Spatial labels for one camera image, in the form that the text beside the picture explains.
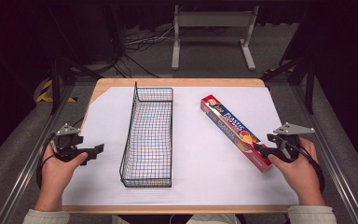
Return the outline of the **yellow black hazard tape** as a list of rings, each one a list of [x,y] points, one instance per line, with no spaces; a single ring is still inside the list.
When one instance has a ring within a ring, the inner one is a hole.
[[[52,80],[48,79],[46,81],[46,83],[43,85],[41,92],[39,93],[39,95],[36,97],[36,101],[39,102],[48,102],[48,103],[52,103],[53,102],[53,97],[52,96],[48,96],[48,91],[49,89],[52,87]]]

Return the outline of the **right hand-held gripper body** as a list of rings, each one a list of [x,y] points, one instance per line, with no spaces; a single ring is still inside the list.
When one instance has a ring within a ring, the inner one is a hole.
[[[293,162],[298,158],[300,153],[301,134],[315,133],[313,128],[303,127],[289,122],[284,123],[281,127],[269,133],[267,138],[276,145],[275,148],[267,147],[266,156],[274,155],[285,162]]]

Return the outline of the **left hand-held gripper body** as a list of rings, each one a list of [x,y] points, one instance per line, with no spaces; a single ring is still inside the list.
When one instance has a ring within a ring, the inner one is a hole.
[[[68,162],[77,157],[81,151],[77,145],[83,142],[79,135],[80,130],[65,123],[50,141],[55,157],[60,161]]]

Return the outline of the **person's left hand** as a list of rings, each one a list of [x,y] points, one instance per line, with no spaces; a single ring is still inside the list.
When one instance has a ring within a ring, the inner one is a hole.
[[[43,157],[42,183],[34,210],[59,212],[62,210],[62,195],[71,181],[75,169],[88,157],[86,152],[68,162],[58,160],[51,145]]]

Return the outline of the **black metal stand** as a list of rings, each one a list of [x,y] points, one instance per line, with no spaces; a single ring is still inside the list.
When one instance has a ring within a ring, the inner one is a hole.
[[[54,115],[62,104],[61,82],[74,86],[77,76],[88,76],[94,80],[100,74],[88,69],[83,62],[87,60],[86,49],[81,42],[71,9],[66,5],[44,3],[39,6],[40,41],[50,62],[52,80],[52,110]]]
[[[287,79],[291,86],[298,86],[303,78],[306,78],[305,105],[312,115],[312,98],[314,86],[314,45],[316,39],[312,36],[312,29],[317,27],[317,14],[310,7],[302,17],[292,39],[290,40],[283,56],[279,61],[279,67],[274,70],[267,70],[261,79],[266,82],[274,77],[293,68],[293,72]]]

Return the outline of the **red plastic wrap box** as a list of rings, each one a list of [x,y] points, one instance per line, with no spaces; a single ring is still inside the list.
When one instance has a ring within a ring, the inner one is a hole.
[[[255,149],[255,145],[263,147],[265,144],[233,113],[213,95],[208,95],[200,100],[200,109],[261,173],[267,171],[272,163],[268,159],[264,159]]]

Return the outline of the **white paper sheet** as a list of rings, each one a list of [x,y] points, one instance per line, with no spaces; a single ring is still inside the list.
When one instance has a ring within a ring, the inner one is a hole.
[[[291,205],[294,191],[276,167],[260,172],[201,111],[213,95],[260,140],[281,124],[269,91],[255,87],[176,87],[172,113],[172,186],[127,188],[119,176],[133,89],[111,88],[90,106],[84,147],[103,145],[76,169],[63,194],[66,205]]]

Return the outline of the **aluminium frame rail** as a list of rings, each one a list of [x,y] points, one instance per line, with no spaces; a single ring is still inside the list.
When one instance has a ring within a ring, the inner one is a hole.
[[[69,98],[74,86],[62,88],[60,100]],[[51,103],[37,103],[36,108],[21,122],[6,140],[0,156],[0,224],[9,224],[18,210],[21,198],[31,186],[31,199],[21,210],[25,212],[33,204],[38,187],[33,181],[38,161],[38,150],[43,146],[63,111],[65,102],[59,103],[51,115]]]
[[[337,210],[340,224],[358,224],[358,154],[344,132],[332,107],[319,87],[316,88],[312,111],[305,103],[305,93],[298,86],[292,93],[302,108],[311,127],[316,130],[315,139],[321,150],[324,166],[331,183],[335,185],[340,201],[346,211]]]

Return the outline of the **person's right hand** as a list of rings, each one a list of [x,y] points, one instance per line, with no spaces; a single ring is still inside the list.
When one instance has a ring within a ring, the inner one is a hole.
[[[325,205],[319,178],[307,158],[299,155],[291,163],[274,155],[268,155],[268,159],[282,172],[289,186],[295,191],[300,205]]]

